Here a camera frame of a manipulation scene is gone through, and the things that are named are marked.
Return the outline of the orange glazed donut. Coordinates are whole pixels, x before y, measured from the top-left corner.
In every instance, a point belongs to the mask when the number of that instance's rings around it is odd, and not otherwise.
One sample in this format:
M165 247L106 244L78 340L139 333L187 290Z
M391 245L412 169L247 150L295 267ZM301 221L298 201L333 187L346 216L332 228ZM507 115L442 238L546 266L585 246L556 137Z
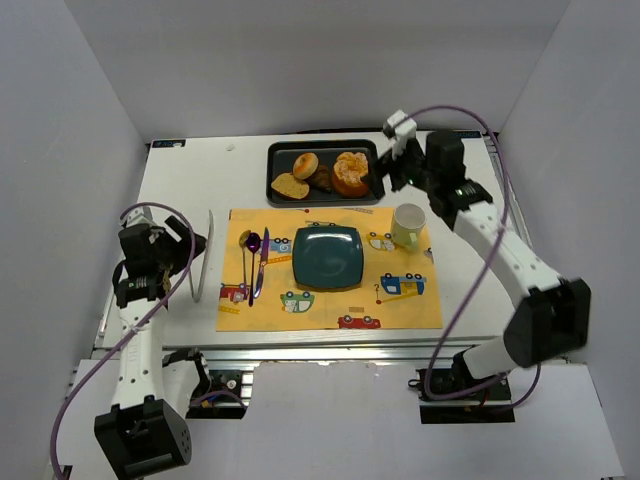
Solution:
M306 180L317 170L319 159L315 153L303 153L296 158L292 168L292 174L299 180Z

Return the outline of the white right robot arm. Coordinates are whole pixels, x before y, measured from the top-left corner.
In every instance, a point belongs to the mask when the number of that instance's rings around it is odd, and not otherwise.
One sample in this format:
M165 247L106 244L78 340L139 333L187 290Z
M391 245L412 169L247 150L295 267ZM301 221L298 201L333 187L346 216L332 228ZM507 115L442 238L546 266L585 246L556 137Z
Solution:
M385 127L384 134L391 146L369 169L375 194L385 193L383 177L389 177L395 191L410 185L425 192L433 213L484 260L481 271L495 275L514 306L501 335L454 356L449 386L433 391L432 373L425 373L425 397L468 398L516 368L539 366L585 347L590 287L580 278L564 278L507 228L492 196L467 177L458 134L432 132L424 144L412 131Z

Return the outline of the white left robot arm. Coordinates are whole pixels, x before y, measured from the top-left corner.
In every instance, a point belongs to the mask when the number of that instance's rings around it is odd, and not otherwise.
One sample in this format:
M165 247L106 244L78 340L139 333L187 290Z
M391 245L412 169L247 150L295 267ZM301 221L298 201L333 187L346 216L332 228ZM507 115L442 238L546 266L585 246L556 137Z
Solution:
M124 259L113 281L126 343L110 410L96 417L94 434L117 478L144 479L192 458L186 416L211 380L197 348L164 353L164 326L171 278L209 248L175 216L156 224L147 207L127 214L118 237Z

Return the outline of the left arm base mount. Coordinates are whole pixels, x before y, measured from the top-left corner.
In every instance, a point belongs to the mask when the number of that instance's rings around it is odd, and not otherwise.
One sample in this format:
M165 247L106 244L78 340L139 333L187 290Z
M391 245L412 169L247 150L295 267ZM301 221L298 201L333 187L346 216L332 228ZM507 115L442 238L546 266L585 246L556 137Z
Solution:
M165 396L178 401L187 419L242 419L247 402L241 399L240 370L211 369L196 347L181 348L162 359Z

